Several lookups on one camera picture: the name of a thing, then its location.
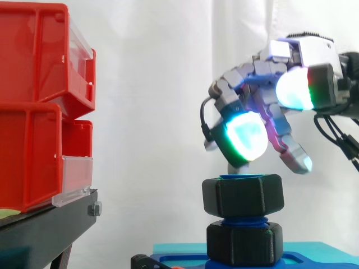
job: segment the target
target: screw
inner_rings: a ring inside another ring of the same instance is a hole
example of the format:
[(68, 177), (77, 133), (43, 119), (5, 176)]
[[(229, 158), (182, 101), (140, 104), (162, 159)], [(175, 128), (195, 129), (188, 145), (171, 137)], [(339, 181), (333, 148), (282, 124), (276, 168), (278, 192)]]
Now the screw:
[(102, 213), (102, 203), (100, 201), (96, 201), (91, 205), (90, 214), (93, 217), (98, 217)]

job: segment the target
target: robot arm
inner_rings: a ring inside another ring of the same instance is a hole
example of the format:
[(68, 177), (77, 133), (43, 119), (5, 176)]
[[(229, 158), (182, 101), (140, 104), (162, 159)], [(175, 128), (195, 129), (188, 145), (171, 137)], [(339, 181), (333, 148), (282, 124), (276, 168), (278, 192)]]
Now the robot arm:
[[(331, 115), (358, 117), (357, 84), (347, 76), (355, 71), (350, 66), (355, 57), (338, 55), (332, 40), (313, 34), (270, 41), (252, 62), (227, 71), (210, 86), (210, 97), (201, 107), (206, 149), (217, 145), (229, 167), (240, 168), (262, 155), (269, 140), (294, 173), (310, 172), (311, 159), (292, 138), (284, 114), (313, 109), (319, 128), (318, 118), (331, 123)], [(215, 99), (221, 115), (212, 129), (203, 117), (209, 99)], [(352, 161), (359, 152), (351, 136), (336, 137), (334, 143)]]

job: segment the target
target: black hexagonal nut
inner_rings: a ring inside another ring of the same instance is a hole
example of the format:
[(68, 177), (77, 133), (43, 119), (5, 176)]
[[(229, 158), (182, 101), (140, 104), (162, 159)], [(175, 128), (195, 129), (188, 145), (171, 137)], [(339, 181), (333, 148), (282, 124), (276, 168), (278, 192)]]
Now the black hexagonal nut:
[(267, 222), (266, 228), (239, 228), (221, 221), (207, 227), (210, 259), (234, 267), (273, 266), (283, 255), (282, 227)]
[(275, 174), (207, 179), (202, 193), (204, 210), (217, 217), (265, 216), (284, 207), (282, 179)]

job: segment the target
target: white backdrop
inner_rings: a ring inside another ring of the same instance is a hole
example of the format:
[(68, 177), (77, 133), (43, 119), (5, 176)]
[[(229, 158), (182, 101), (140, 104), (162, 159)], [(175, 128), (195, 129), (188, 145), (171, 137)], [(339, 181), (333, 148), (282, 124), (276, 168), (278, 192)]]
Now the white backdrop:
[[(355, 0), (63, 1), (98, 56), (97, 108), (85, 118), (94, 123), (93, 187), (103, 202), (97, 224), (73, 245), (69, 268), (125, 269), (154, 243), (205, 241), (215, 218), (203, 210), (201, 182), (227, 167), (202, 145), (199, 106), (213, 78), (292, 32), (318, 31), (340, 52), (359, 51)], [(271, 145), (250, 170), (283, 179), (286, 206), (270, 220), (285, 241), (359, 255), (358, 173), (312, 117), (289, 117), (314, 162), (310, 175), (289, 171)], [(359, 137), (350, 120), (338, 122)]]

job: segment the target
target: red storage bin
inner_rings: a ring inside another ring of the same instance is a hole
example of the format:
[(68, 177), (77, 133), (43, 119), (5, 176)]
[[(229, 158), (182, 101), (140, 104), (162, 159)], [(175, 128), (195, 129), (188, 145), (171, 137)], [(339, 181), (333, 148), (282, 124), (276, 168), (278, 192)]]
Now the red storage bin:
[(0, 103), (0, 208), (65, 205), (89, 195), (92, 123), (52, 103)]
[(53, 102), (64, 118), (95, 109), (95, 51), (67, 6), (0, 2), (1, 102)]

